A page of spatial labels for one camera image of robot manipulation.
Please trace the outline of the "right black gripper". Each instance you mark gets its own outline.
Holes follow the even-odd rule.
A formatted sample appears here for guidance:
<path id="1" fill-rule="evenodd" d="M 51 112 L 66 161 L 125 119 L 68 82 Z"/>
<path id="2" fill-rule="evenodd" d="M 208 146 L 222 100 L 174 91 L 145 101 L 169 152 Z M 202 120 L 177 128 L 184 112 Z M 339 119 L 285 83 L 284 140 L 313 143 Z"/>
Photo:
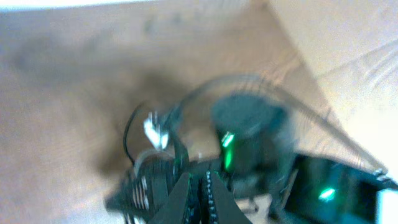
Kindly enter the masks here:
<path id="1" fill-rule="evenodd" d="M 187 168 L 187 157 L 155 159 L 138 172 L 127 170 L 119 188 L 105 200 L 109 212 L 119 212 L 126 223 L 148 223 L 166 203 Z"/>

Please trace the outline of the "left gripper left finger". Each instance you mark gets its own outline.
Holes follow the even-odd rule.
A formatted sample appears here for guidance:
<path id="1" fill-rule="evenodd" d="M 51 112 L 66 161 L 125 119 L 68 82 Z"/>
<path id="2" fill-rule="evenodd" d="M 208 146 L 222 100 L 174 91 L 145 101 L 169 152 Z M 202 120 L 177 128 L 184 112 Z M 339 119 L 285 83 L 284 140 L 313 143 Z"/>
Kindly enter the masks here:
<path id="1" fill-rule="evenodd" d="M 183 173 L 171 191 L 166 203 L 148 224 L 190 223 L 190 174 Z"/>

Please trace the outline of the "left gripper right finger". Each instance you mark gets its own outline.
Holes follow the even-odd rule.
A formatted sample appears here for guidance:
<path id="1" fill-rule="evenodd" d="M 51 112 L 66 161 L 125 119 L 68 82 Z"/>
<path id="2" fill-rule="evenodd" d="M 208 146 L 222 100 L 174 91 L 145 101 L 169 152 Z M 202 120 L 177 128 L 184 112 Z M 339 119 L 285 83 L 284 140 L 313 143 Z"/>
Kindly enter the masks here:
<path id="1" fill-rule="evenodd" d="M 208 170 L 201 179 L 201 222 L 204 224 L 251 224 L 217 172 Z"/>

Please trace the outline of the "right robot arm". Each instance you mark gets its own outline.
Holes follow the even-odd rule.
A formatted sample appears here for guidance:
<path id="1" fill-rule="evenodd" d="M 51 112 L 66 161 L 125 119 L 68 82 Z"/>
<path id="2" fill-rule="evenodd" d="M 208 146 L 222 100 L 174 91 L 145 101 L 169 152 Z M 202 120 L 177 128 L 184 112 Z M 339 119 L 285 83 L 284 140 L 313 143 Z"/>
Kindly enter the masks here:
<path id="1" fill-rule="evenodd" d="M 144 125 L 174 157 L 134 163 L 105 201 L 126 223 L 249 223 L 262 196 L 271 197 L 265 218 L 277 223 L 376 223 L 379 194 L 397 190 L 379 170 L 295 153 L 288 109 L 247 93 L 213 104 L 220 153 L 190 160 L 178 135 L 182 110 L 152 114 Z"/>

